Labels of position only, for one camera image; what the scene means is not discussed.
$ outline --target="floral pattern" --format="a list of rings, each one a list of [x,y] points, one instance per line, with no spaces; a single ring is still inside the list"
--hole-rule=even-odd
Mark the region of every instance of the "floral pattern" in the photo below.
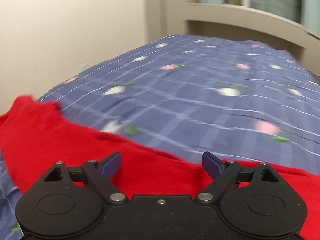
[[[298,90],[295,90],[295,89],[292,89],[292,88],[289,88],[288,89],[291,93],[293,93],[293,94],[295,94],[295,95],[297,95],[297,96],[303,96],[302,95],[302,93],[300,92],[300,91],[298,91]]]
[[[176,64],[171,64],[171,65],[166,65],[166,66],[162,66],[159,69],[161,70],[172,70],[172,69],[180,69],[180,68],[184,68],[187,65],[176,65]]]
[[[241,96],[238,89],[234,88],[220,88],[216,89],[217,93],[223,96],[230,96],[230,97],[239,97]]]
[[[232,83],[224,83],[224,86],[228,87],[228,88],[232,88],[232,89],[236,89],[238,90],[240,93],[241,92],[245,92],[245,87],[236,85],[236,84],[232,84]]]
[[[162,48],[162,47],[165,47],[167,45],[168,45],[168,43],[160,43],[160,44],[157,44],[155,47],[156,48]]]
[[[103,93],[102,95],[106,96],[106,95],[112,95],[112,94],[117,94],[117,93],[121,93],[125,90],[125,86],[115,86],[110,88],[107,92]]]
[[[128,123],[123,130],[127,135],[134,135],[139,132],[138,128],[132,123]]]
[[[284,137],[282,137],[282,136],[275,136],[273,139],[274,139],[275,141],[277,141],[277,142],[290,142],[289,139],[284,138]]]
[[[261,121],[261,120],[255,122],[254,128],[258,132],[272,134],[272,135],[277,135],[281,132],[279,127],[277,127],[276,125],[269,122]]]
[[[21,230],[21,227],[19,223],[16,223],[16,225],[10,228],[10,230],[15,232],[15,231]]]
[[[118,133],[122,125],[118,123],[118,120],[113,120],[107,123],[100,132]]]
[[[275,69],[282,69],[282,67],[279,67],[277,65],[269,65],[271,68],[275,68]]]
[[[141,57],[137,57],[133,60],[133,62],[136,62],[136,61],[142,61],[142,60],[145,60],[147,58],[147,56],[141,56]]]
[[[237,64],[236,66],[237,68],[241,68],[241,69],[250,69],[250,67],[247,64]]]
[[[77,76],[76,76],[76,77],[69,78],[67,81],[64,82],[64,84],[68,84],[68,83],[76,80],[77,78],[78,78]]]

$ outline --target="pink flower print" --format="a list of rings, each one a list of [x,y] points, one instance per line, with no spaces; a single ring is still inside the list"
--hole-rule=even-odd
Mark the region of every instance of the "pink flower print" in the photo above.
[[[72,77],[72,78],[69,78],[67,81],[65,81],[64,83],[65,84],[68,84],[70,82],[72,82],[73,80],[76,80],[78,77]]]
[[[257,121],[254,125],[254,128],[258,132],[263,132],[263,133],[273,134],[273,135],[277,135],[281,132],[279,127],[265,121]]]
[[[162,66],[161,68],[159,69],[162,69],[162,70],[171,70],[171,69],[175,69],[177,68],[178,66],[176,64],[171,64],[171,65],[166,65],[166,66]]]
[[[241,68],[241,69],[249,69],[250,68],[247,64],[237,64],[237,67]]]

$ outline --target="red towel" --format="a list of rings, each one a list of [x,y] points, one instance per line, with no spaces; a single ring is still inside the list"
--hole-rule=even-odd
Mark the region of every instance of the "red towel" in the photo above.
[[[56,161],[80,166],[89,159],[100,161],[116,151],[122,155],[122,167],[113,183],[129,197],[132,194],[194,196],[211,182],[201,165],[138,145],[122,136],[71,123],[61,116],[57,103],[38,104],[29,96],[18,97],[8,113],[0,116],[0,147],[9,174],[22,192]],[[301,235],[307,240],[319,239],[320,177],[299,169],[273,167],[308,206]]]

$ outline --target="white wall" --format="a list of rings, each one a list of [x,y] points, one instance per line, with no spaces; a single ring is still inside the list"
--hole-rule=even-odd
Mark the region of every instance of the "white wall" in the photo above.
[[[145,0],[0,0],[0,113],[146,42]]]

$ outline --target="bed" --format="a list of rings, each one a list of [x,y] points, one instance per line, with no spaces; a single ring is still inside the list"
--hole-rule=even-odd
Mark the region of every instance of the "bed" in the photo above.
[[[170,35],[97,64],[38,101],[57,100],[72,122],[190,162],[210,151],[319,174],[319,92],[286,51],[257,41]],[[7,173],[1,176],[4,223],[14,217],[20,193]],[[17,239],[12,232],[0,238]]]

